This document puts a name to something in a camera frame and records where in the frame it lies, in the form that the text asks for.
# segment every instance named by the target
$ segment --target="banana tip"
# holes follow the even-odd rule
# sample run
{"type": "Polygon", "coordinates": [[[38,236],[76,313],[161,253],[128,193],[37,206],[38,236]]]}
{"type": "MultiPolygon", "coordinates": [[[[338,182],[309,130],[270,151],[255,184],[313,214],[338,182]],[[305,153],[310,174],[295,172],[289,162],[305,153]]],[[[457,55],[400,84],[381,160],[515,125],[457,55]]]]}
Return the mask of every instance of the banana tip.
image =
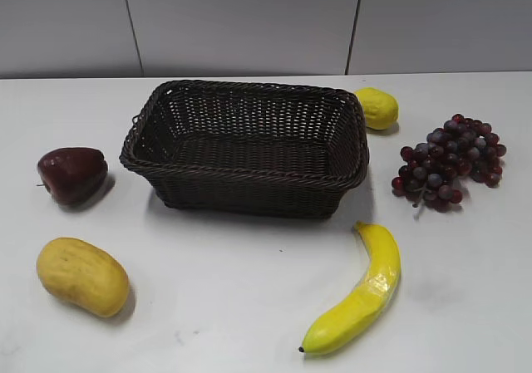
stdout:
{"type": "Polygon", "coordinates": [[[367,225],[367,224],[364,223],[363,221],[357,221],[357,222],[355,223],[355,229],[358,230],[358,229],[360,229],[360,228],[363,228],[363,227],[366,226],[366,225],[367,225]]]}

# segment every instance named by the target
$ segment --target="white wall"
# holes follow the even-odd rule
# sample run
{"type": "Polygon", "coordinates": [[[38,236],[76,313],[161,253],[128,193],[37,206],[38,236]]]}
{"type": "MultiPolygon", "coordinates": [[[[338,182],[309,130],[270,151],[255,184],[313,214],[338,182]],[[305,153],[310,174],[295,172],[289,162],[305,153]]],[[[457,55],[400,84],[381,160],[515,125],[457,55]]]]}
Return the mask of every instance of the white wall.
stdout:
{"type": "Polygon", "coordinates": [[[362,0],[350,74],[532,70],[532,0],[362,0]]]}
{"type": "Polygon", "coordinates": [[[139,75],[124,0],[0,0],[0,78],[139,75]]]}
{"type": "MultiPolygon", "coordinates": [[[[343,74],[357,0],[129,0],[147,76],[343,74]]],[[[532,0],[362,0],[349,73],[532,70],[532,0]]],[[[0,78],[140,76],[126,0],[0,0],[0,78]]]]}
{"type": "Polygon", "coordinates": [[[357,0],[129,0],[147,76],[343,74],[357,0]]]}

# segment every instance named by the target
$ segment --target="grape stem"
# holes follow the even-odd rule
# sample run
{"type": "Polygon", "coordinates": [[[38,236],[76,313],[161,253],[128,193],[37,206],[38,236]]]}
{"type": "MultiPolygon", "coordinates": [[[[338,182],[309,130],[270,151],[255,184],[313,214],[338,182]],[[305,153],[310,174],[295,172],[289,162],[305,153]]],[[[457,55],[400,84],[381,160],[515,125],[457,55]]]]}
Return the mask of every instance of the grape stem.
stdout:
{"type": "Polygon", "coordinates": [[[419,199],[412,205],[415,209],[419,207],[419,203],[423,200],[423,194],[426,192],[426,182],[423,184],[423,187],[421,188],[421,193],[419,195],[419,199]]]}

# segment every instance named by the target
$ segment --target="basket rim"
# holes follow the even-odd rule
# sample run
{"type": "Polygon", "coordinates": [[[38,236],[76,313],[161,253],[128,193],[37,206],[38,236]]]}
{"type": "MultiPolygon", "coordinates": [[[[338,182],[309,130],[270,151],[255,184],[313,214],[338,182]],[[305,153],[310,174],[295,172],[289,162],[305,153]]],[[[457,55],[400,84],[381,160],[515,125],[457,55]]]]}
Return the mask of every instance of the basket rim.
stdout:
{"type": "Polygon", "coordinates": [[[120,162],[130,171],[136,172],[145,176],[148,174],[154,176],[179,175],[181,177],[191,176],[194,178],[216,178],[216,179],[248,179],[253,175],[254,180],[267,181],[269,183],[283,183],[302,185],[304,181],[306,186],[319,186],[328,189],[351,189],[357,186],[366,176],[367,162],[369,160],[369,150],[367,148],[367,140],[364,134],[361,134],[361,159],[355,169],[346,175],[320,175],[320,174],[301,174],[297,172],[277,171],[273,169],[231,169],[209,167],[204,165],[176,165],[156,163],[149,160],[142,160],[136,157],[133,149],[140,138],[140,134],[145,128],[152,111],[155,109],[156,101],[161,94],[171,91],[175,86],[188,87],[209,87],[217,91],[238,91],[239,86],[246,86],[246,88],[256,87],[267,92],[275,93],[275,91],[298,91],[303,94],[310,91],[319,91],[325,96],[341,96],[345,102],[345,107],[359,106],[358,99],[353,93],[342,89],[334,89],[330,87],[320,86],[306,86],[306,85],[289,85],[275,82],[240,82],[240,81],[211,81],[211,80],[173,80],[163,82],[158,85],[151,93],[149,99],[140,111],[139,115],[133,117],[133,126],[130,128],[127,137],[124,141],[120,162]]]}

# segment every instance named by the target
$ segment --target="yellow lemon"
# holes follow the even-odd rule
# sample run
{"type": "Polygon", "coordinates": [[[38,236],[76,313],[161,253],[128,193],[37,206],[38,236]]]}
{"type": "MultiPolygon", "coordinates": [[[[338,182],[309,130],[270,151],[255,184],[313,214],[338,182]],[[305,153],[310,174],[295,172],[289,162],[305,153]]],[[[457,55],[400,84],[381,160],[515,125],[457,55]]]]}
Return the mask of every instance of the yellow lemon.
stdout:
{"type": "Polygon", "coordinates": [[[362,88],[355,92],[366,116],[366,126],[373,130],[390,128],[399,116],[395,97],[375,88],[362,88]]]}

